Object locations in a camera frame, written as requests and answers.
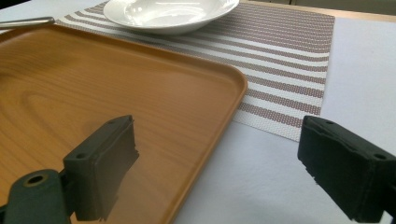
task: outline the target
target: wooden tray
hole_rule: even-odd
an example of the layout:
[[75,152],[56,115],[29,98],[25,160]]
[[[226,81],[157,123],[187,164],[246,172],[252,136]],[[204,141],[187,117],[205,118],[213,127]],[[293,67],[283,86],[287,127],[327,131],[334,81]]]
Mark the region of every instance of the wooden tray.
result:
[[0,204],[104,122],[132,114],[140,158],[107,223],[169,223],[245,90],[231,66],[59,26],[0,35]]

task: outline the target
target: screw hole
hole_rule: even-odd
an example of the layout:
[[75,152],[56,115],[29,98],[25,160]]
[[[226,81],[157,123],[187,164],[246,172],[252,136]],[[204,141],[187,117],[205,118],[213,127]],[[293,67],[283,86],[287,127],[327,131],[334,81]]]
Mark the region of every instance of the screw hole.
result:
[[37,185],[43,183],[44,181],[46,181],[47,178],[48,178],[48,176],[46,174],[34,175],[34,176],[30,177],[29,179],[25,180],[23,185],[28,188],[34,187],[34,186],[37,186]]
[[43,180],[43,179],[44,179],[44,176],[38,175],[38,176],[34,176],[34,177],[30,178],[30,179],[27,181],[27,183],[28,183],[28,184],[36,184],[36,183],[40,182],[40,181]]
[[78,153],[76,158],[77,159],[84,159],[87,155],[85,153]]
[[374,154],[374,156],[380,160],[385,160],[387,157],[385,157],[384,155],[381,154]]

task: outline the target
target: plate rim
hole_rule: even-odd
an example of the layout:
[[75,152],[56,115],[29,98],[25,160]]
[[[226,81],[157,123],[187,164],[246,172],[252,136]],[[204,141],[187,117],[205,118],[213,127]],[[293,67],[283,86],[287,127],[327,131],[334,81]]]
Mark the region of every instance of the plate rim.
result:
[[194,22],[189,22],[189,23],[182,23],[182,24],[177,24],[177,25],[142,26],[142,25],[126,24],[126,23],[123,23],[123,22],[114,20],[113,18],[111,18],[111,16],[109,16],[109,15],[107,14],[106,11],[107,11],[108,8],[110,7],[110,4],[113,4],[113,3],[115,3],[115,2],[128,2],[128,1],[125,1],[125,0],[110,0],[110,1],[108,1],[108,2],[105,4],[105,6],[103,7],[103,14],[105,15],[105,17],[106,17],[108,20],[110,20],[110,21],[112,21],[112,22],[114,22],[114,23],[116,23],[116,24],[119,24],[119,25],[122,25],[122,26],[126,26],[126,27],[130,27],[130,28],[134,28],[134,29],[136,29],[136,30],[162,30],[162,29],[181,28],[181,27],[194,26],[194,25],[198,26],[199,24],[206,24],[206,23],[209,23],[209,22],[211,22],[211,21],[213,21],[213,20],[216,20],[216,19],[218,19],[218,18],[220,18],[220,17],[223,17],[223,16],[227,15],[228,13],[230,13],[231,11],[233,11],[233,10],[239,5],[239,3],[240,3],[240,0],[233,0],[233,1],[234,1],[233,6],[230,7],[228,10],[224,11],[223,13],[221,13],[221,14],[219,14],[219,15],[217,15],[217,16],[210,17],[210,18],[207,18],[207,19],[205,19],[205,20],[199,20],[199,21],[194,21]]

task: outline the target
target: striped placemat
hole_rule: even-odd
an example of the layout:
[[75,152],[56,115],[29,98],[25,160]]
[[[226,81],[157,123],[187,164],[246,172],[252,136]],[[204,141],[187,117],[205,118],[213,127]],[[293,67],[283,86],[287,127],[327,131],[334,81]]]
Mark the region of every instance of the striped placemat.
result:
[[160,36],[133,33],[109,21],[105,4],[57,24],[235,66],[247,76],[248,90],[233,120],[254,128],[298,141],[304,115],[319,115],[334,17],[240,4],[198,31]]

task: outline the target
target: white plate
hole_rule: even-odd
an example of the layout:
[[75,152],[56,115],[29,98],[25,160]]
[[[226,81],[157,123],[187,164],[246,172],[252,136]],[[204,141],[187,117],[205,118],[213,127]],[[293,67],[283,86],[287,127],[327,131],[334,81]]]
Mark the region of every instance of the white plate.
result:
[[226,15],[238,4],[239,0],[110,0],[103,12],[136,31],[180,35]]

